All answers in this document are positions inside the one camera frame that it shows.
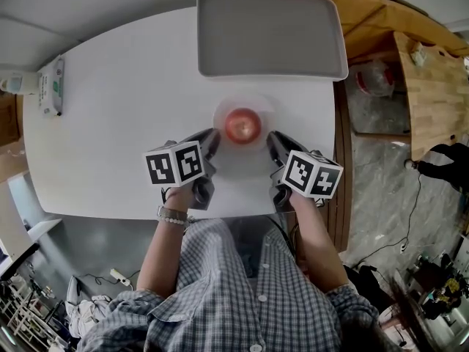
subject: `gray tray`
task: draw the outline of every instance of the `gray tray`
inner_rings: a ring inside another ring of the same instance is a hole
[[[197,0],[197,12],[203,76],[347,77],[331,0]]]

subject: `shirt sleeve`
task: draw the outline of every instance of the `shirt sleeve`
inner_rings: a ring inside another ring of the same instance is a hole
[[[342,344],[350,348],[364,343],[373,344],[376,351],[402,351],[381,330],[379,313],[366,298],[357,294],[351,285],[342,285],[327,293],[336,309],[342,330]]]
[[[119,351],[143,343],[147,336],[147,315],[164,298],[149,290],[125,291],[108,306],[106,318],[97,323],[78,344],[78,350]]]

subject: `gray floor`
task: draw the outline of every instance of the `gray floor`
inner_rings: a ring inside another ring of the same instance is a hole
[[[401,133],[408,129],[404,97],[393,100],[369,98],[351,93],[350,115],[357,131]],[[398,146],[371,139],[352,137],[355,185],[349,248],[341,253],[348,265],[388,243],[405,236],[410,212],[418,190],[418,173],[402,166],[409,156],[408,146]],[[426,159],[436,164],[448,161],[430,153]],[[456,246],[461,197],[441,180],[421,177],[421,193],[411,221],[410,244],[400,253],[400,244],[386,248],[368,260],[383,274],[405,269],[418,254],[426,251],[437,257],[443,250]],[[154,221],[121,221],[63,216],[63,223],[41,237],[40,250],[30,259],[34,278],[40,285],[49,285],[57,298],[65,298],[70,275],[82,276],[89,295],[115,297],[126,289],[85,274],[109,275],[115,268],[125,276],[140,269],[145,252],[155,231]],[[22,272],[30,274],[22,267]],[[132,278],[136,283],[137,275]]]

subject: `power strip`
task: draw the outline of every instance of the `power strip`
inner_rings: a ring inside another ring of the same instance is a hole
[[[116,270],[115,268],[112,268],[111,269],[111,272],[110,272],[110,275],[117,279],[119,282],[121,282],[123,285],[125,286],[129,286],[130,285],[130,280],[127,279],[125,276],[123,276],[120,272],[118,272],[118,270]]]

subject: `plaid shirt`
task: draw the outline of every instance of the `plaid shirt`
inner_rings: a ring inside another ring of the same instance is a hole
[[[176,293],[166,299],[147,290],[120,293],[78,349],[339,351],[347,324],[380,333],[377,310],[350,286],[325,295],[305,278],[278,230],[262,244],[254,294],[227,225],[191,225]]]

